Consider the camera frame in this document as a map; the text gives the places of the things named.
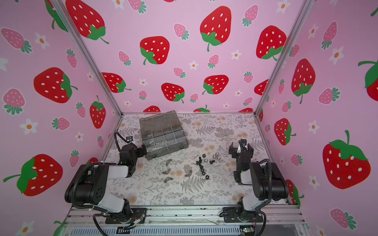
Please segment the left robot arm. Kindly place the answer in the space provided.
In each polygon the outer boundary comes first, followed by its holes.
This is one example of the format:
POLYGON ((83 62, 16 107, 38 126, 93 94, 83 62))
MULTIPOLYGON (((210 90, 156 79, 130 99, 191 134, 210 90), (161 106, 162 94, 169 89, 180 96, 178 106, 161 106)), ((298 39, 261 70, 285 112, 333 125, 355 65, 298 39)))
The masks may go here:
POLYGON ((124 138, 114 133, 116 148, 119 152, 118 163, 95 162, 79 167, 65 192, 65 201, 76 209, 94 209, 111 222, 128 223, 137 219, 127 199, 115 196, 106 189, 107 182, 113 179, 126 179, 133 176, 137 161, 147 154, 146 146, 133 142, 133 137, 124 138))

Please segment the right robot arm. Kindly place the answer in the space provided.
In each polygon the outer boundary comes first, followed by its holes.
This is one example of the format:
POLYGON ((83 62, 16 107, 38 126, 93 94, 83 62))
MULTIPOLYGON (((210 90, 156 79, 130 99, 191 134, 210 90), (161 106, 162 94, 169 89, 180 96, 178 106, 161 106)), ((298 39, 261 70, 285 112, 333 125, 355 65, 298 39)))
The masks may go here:
POLYGON ((276 163, 269 159, 253 162, 254 149, 246 139, 238 141, 238 146, 229 146, 228 152, 236 159, 235 182, 251 186, 253 192, 241 197, 235 207, 225 207, 219 214, 226 223, 265 221, 262 209, 272 201, 286 199, 289 188, 276 163))

